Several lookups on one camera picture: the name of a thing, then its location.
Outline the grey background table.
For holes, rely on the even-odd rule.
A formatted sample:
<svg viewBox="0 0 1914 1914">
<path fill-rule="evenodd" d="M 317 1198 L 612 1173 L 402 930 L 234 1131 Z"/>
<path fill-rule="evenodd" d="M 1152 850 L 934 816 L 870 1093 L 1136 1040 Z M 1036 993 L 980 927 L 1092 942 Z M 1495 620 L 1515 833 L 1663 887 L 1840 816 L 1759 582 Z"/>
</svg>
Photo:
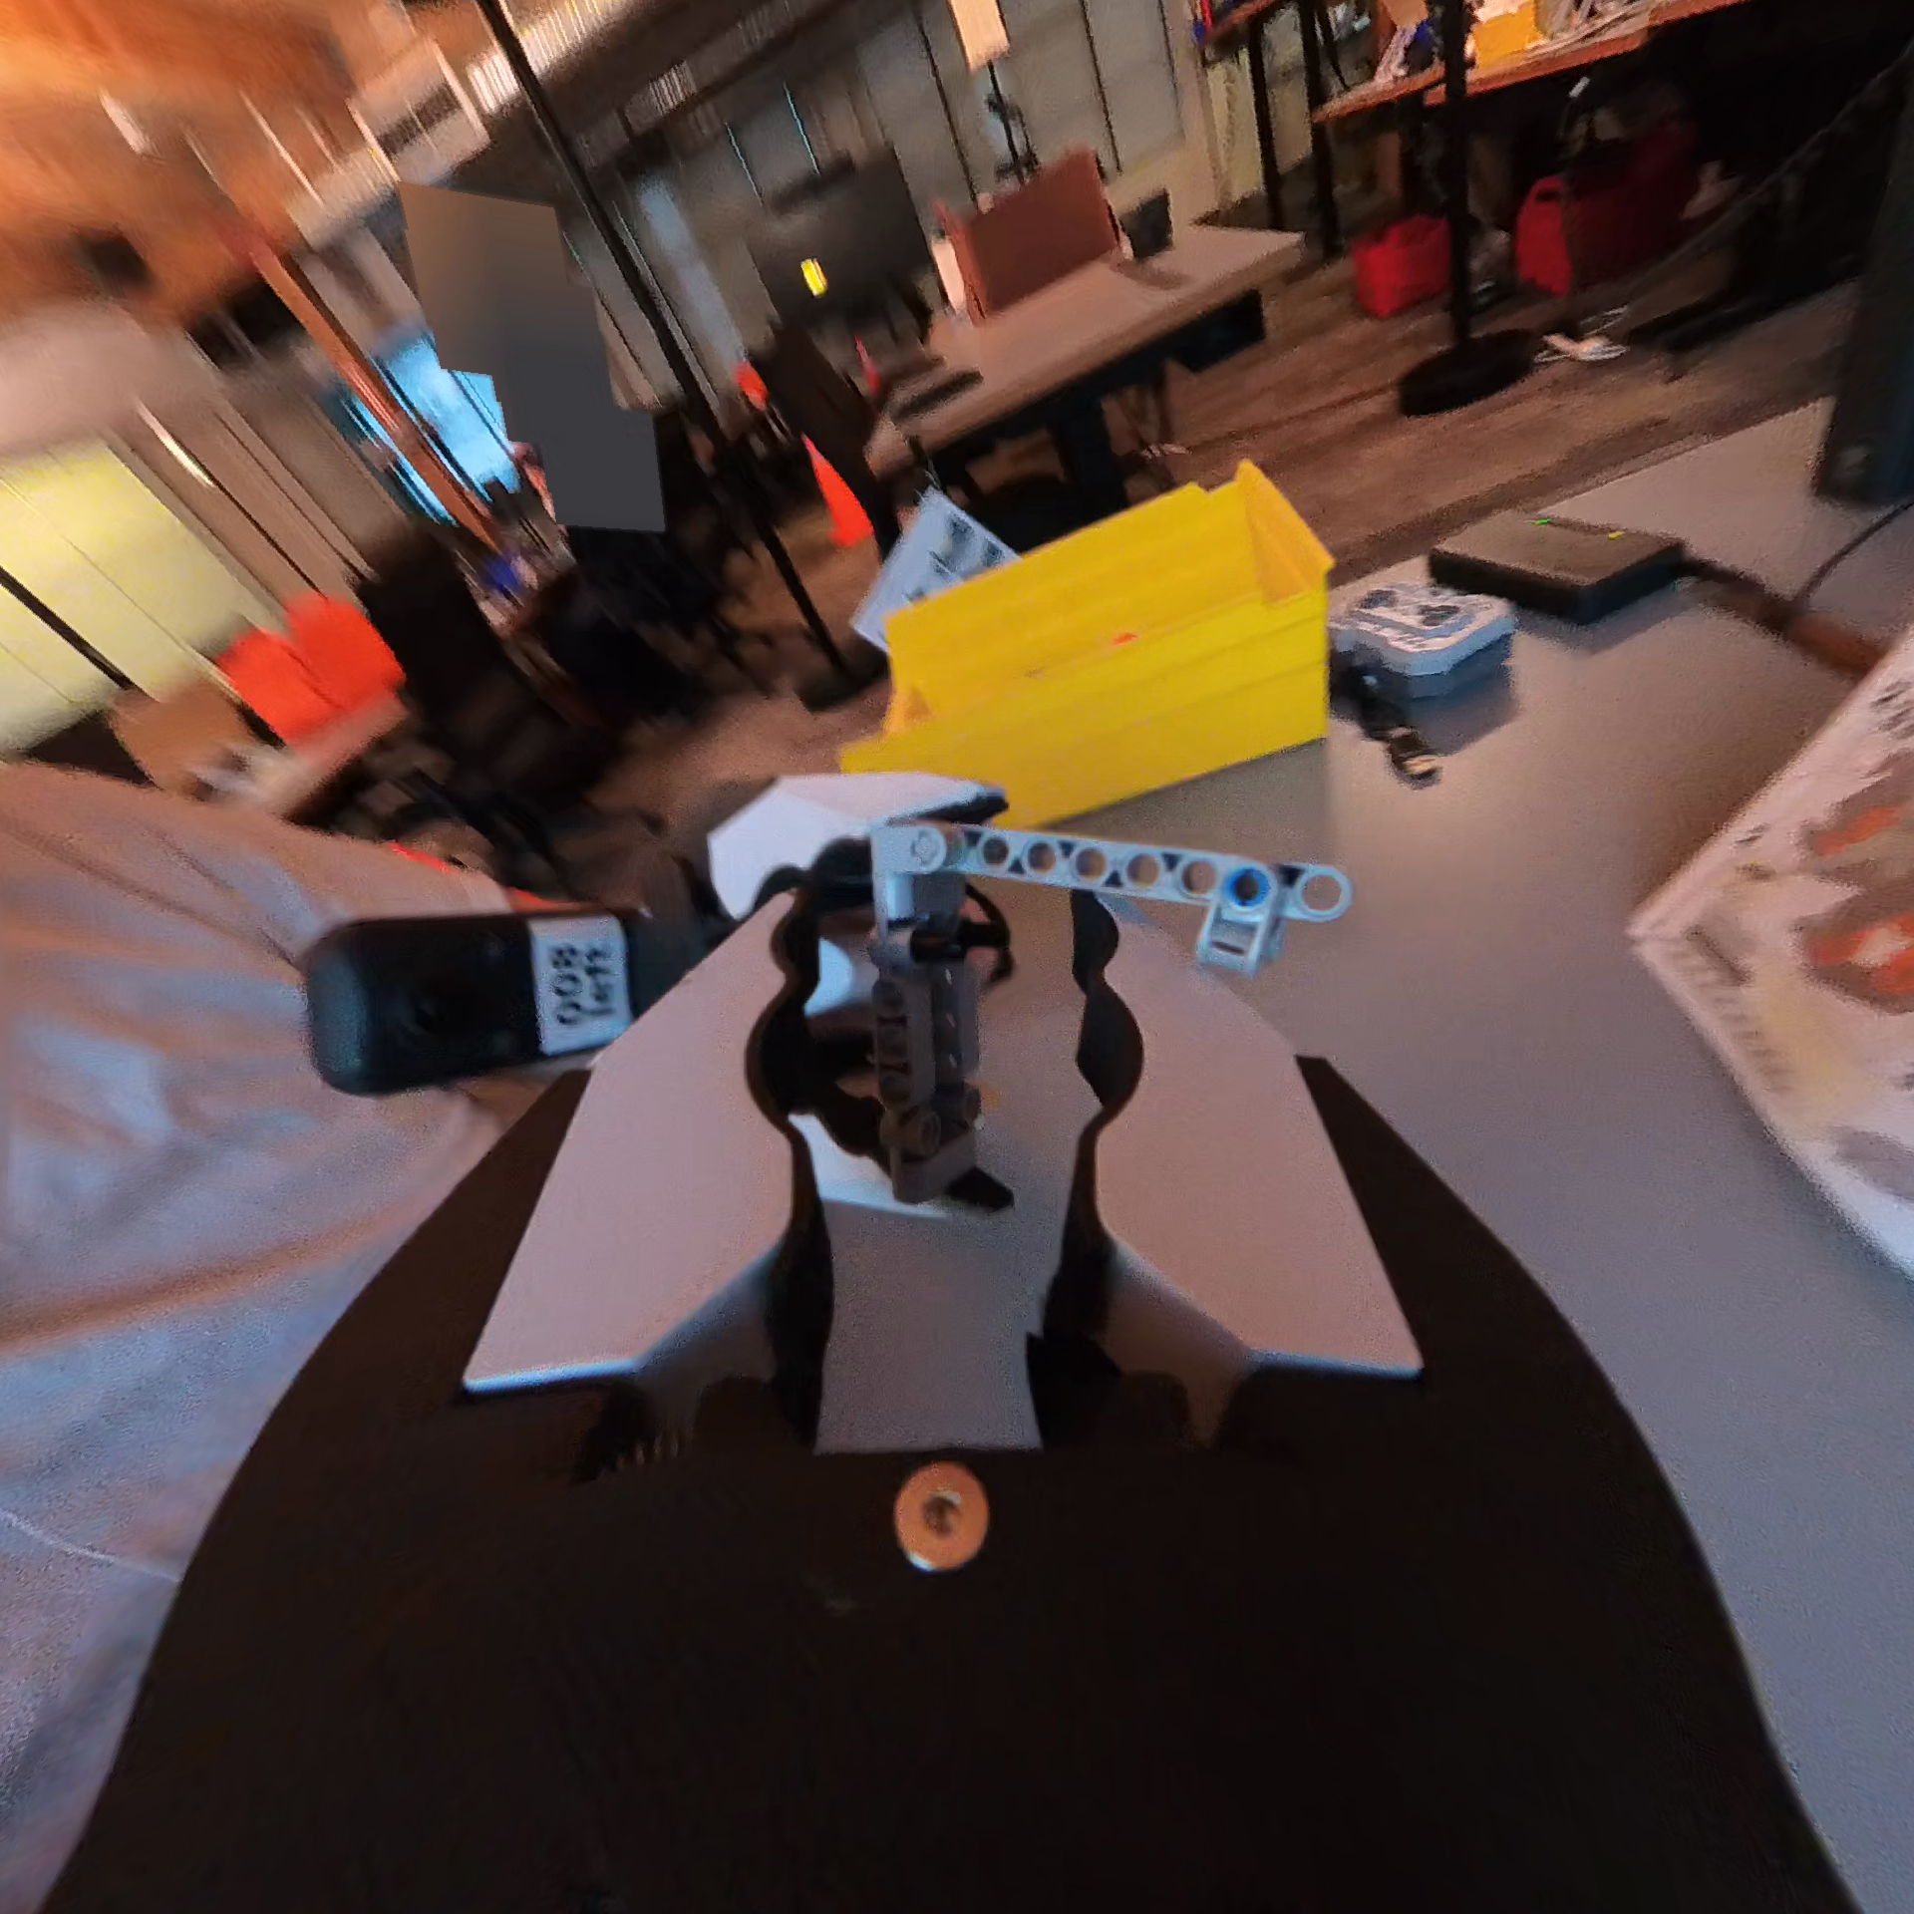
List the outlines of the grey background table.
<svg viewBox="0 0 1914 1914">
<path fill-rule="evenodd" d="M 937 452 L 1043 429 L 1093 394 L 1171 358 L 1183 332 L 1276 284 L 1305 251 L 1293 231 L 1188 225 L 1145 261 L 1104 257 L 1019 301 L 995 318 L 939 318 L 939 376 L 975 382 L 919 415 L 883 415 L 867 439 L 875 471 L 894 473 Z"/>
</svg>

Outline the person's white shirt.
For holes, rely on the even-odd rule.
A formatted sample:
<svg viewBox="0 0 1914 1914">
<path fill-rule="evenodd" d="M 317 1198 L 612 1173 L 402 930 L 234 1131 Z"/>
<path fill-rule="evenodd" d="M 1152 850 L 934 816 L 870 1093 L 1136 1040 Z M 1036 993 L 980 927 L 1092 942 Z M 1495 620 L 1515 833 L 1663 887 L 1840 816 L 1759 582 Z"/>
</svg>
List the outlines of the person's white shirt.
<svg viewBox="0 0 1914 1914">
<path fill-rule="evenodd" d="M 2 773 L 2 1909 L 79 1843 L 278 1398 L 488 1155 L 463 1089 L 332 1091 L 301 957 L 484 874 L 35 760 Z"/>
</svg>

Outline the dark monitor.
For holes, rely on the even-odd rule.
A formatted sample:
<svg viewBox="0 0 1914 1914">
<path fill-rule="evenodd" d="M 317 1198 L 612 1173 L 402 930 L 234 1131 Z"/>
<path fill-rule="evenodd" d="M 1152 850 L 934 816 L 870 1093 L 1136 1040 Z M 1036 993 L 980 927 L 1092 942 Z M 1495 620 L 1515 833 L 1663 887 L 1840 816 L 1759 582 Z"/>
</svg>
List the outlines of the dark monitor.
<svg viewBox="0 0 1914 1914">
<path fill-rule="evenodd" d="M 1872 509 L 1911 494 L 1911 84 L 1858 275 L 1813 489 Z"/>
</svg>

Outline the white printed cardboard box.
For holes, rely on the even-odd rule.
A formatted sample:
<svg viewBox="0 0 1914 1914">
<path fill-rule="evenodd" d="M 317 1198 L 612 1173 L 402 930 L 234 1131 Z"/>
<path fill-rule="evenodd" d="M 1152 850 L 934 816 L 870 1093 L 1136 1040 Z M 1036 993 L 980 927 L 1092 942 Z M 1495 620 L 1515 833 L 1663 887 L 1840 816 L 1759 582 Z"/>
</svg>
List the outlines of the white printed cardboard box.
<svg viewBox="0 0 1914 1914">
<path fill-rule="evenodd" d="M 1910 1276 L 1910 631 L 1629 942 L 1782 1155 Z"/>
</svg>

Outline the orange traffic cone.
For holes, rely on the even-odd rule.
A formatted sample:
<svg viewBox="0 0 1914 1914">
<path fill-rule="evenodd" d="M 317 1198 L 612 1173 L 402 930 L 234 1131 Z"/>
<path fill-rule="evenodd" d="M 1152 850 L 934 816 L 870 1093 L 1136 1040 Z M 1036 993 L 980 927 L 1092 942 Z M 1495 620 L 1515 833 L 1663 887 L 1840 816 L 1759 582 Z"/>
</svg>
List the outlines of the orange traffic cone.
<svg viewBox="0 0 1914 1914">
<path fill-rule="evenodd" d="M 815 446 L 811 435 L 804 435 L 801 444 L 820 492 L 820 501 L 828 518 L 832 544 L 837 548 L 849 548 L 864 543 L 873 543 L 875 528 L 870 514 L 858 504 L 842 473 L 828 465 L 828 461 Z"/>
</svg>

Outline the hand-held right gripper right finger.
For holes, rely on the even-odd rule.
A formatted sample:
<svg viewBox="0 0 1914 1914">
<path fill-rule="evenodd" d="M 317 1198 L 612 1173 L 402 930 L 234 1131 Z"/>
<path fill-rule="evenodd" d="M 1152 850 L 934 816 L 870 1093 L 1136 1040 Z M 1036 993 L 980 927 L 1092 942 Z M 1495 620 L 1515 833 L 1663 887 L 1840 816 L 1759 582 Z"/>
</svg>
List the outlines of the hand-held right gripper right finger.
<svg viewBox="0 0 1914 1914">
<path fill-rule="evenodd" d="M 1424 1355 L 1293 1045 L 1135 908 L 1069 901 L 1081 999 L 1039 1443 L 1211 1444 L 1254 1379 L 1418 1381 Z"/>
</svg>

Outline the grey toy brick assembly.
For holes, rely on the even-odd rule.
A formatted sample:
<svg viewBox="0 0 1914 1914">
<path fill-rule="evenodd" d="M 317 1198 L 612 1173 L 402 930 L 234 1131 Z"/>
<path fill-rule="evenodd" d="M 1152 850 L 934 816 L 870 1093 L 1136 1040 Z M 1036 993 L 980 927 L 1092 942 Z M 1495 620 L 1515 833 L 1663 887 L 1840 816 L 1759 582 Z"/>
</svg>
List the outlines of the grey toy brick assembly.
<svg viewBox="0 0 1914 1914">
<path fill-rule="evenodd" d="M 990 820 L 877 825 L 867 855 L 877 1145 L 897 1206 L 1014 1206 L 1014 1193 L 976 1163 L 982 984 L 970 954 L 1006 947 L 990 918 L 965 913 L 976 879 L 1062 891 L 1104 918 L 1135 901 L 1197 907 L 1195 962 L 1243 975 L 1277 953 L 1287 923 L 1336 920 L 1352 898 L 1348 874 L 1331 866 L 1267 866 Z"/>
</svg>

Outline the large red bag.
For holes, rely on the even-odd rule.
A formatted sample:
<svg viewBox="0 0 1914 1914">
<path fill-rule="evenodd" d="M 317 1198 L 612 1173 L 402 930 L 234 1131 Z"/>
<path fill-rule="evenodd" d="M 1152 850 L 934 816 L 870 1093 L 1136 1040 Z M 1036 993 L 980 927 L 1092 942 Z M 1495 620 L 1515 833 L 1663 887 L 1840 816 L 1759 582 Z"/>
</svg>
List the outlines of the large red bag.
<svg viewBox="0 0 1914 1914">
<path fill-rule="evenodd" d="M 1690 225 L 1694 146 L 1693 125 L 1669 119 L 1535 179 L 1515 215 L 1519 284 L 1567 297 L 1669 252 Z"/>
</svg>

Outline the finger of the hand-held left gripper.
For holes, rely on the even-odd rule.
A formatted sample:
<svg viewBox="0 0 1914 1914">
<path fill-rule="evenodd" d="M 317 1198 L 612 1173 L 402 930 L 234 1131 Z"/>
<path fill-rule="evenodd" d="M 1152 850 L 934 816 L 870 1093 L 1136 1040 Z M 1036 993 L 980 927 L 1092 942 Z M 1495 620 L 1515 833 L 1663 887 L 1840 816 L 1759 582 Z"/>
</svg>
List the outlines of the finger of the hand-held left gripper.
<svg viewBox="0 0 1914 1914">
<path fill-rule="evenodd" d="M 1005 791 L 989 781 L 934 773 L 777 776 L 709 830 L 709 887 L 733 918 L 746 918 L 775 873 L 808 870 L 828 845 L 866 840 L 877 826 L 940 820 L 975 807 L 992 817 L 1005 803 Z"/>
</svg>

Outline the printed paper sheet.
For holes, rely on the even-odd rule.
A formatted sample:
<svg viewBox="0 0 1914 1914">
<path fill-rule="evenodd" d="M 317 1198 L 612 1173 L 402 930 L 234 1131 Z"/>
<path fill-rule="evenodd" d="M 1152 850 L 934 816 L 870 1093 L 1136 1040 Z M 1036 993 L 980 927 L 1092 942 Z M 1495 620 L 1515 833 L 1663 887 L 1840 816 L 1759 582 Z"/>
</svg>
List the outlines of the printed paper sheet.
<svg viewBox="0 0 1914 1914">
<path fill-rule="evenodd" d="M 958 509 L 943 489 L 927 487 L 880 563 L 873 586 L 851 611 L 849 631 L 889 651 L 891 620 L 919 602 L 1019 561 L 1015 548 Z"/>
</svg>

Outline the orange chair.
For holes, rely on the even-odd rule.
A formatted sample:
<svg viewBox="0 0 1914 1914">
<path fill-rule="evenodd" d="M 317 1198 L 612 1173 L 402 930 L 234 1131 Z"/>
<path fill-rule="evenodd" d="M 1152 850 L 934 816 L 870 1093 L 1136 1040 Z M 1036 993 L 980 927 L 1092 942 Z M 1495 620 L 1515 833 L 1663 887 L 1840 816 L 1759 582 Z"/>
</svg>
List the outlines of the orange chair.
<svg viewBox="0 0 1914 1914">
<path fill-rule="evenodd" d="M 217 653 L 231 697 L 281 744 L 395 694 L 402 669 L 356 602 L 317 591 L 279 609 L 279 629 L 244 629 Z"/>
</svg>

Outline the brown cardboard box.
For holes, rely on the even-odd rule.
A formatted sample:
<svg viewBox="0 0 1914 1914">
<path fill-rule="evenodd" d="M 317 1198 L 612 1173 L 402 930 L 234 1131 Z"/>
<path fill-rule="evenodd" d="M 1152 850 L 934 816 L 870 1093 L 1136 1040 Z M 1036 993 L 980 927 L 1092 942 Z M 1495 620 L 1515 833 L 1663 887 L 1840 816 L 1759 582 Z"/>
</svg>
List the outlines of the brown cardboard box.
<svg viewBox="0 0 1914 1914">
<path fill-rule="evenodd" d="M 1069 151 L 989 207 L 937 202 L 954 252 L 968 321 L 982 325 L 1096 261 L 1120 255 L 1122 236 L 1097 154 Z"/>
</svg>

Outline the wooden workbench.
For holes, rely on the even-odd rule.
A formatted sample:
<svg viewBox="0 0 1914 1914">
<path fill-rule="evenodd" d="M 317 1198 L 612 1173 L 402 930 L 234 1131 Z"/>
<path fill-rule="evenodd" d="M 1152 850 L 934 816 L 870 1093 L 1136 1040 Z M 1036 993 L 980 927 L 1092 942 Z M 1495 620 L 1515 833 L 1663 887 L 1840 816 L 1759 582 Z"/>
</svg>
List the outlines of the wooden workbench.
<svg viewBox="0 0 1914 1914">
<path fill-rule="evenodd" d="M 1816 30 L 1861 21 L 1865 4 L 1638 2 L 1638 4 L 1495 4 L 1486 23 L 1465 27 L 1458 73 L 1472 95 L 1515 89 L 1594 63 L 1638 56 L 1655 39 L 1717 16 L 1805 16 Z M 1328 130 L 1398 102 L 1418 102 L 1447 84 L 1444 32 L 1426 6 L 1426 32 L 1401 32 L 1382 47 L 1380 73 L 1311 106 L 1310 125 Z"/>
</svg>

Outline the yellow plastic bin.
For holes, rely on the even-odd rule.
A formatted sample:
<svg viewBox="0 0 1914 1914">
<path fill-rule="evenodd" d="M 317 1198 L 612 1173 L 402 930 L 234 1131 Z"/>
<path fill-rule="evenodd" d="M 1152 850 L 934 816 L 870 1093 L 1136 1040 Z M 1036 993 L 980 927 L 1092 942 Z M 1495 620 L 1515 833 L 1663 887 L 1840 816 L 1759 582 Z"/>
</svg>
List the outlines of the yellow plastic bin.
<svg viewBox="0 0 1914 1914">
<path fill-rule="evenodd" d="M 1316 743 L 1331 571 L 1254 463 L 1159 494 L 897 611 L 837 767 L 990 783 L 1033 826 Z"/>
</svg>

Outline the black stand with round base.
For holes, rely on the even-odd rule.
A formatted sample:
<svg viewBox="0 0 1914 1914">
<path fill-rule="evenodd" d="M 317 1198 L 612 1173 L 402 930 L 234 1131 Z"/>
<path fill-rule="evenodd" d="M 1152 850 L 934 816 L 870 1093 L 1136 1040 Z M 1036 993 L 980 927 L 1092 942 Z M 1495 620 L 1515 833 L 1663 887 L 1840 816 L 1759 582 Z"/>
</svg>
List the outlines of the black stand with round base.
<svg viewBox="0 0 1914 1914">
<path fill-rule="evenodd" d="M 1453 415 L 1482 398 L 1519 386 L 1535 364 L 1538 342 L 1522 329 L 1477 331 L 1477 297 L 1472 292 L 1469 210 L 1469 71 L 1466 34 L 1469 6 L 1437 2 L 1426 12 L 1434 18 L 1442 54 L 1442 211 L 1447 225 L 1447 314 L 1449 342 L 1442 350 L 1415 362 L 1396 382 L 1404 416 Z"/>
</svg>

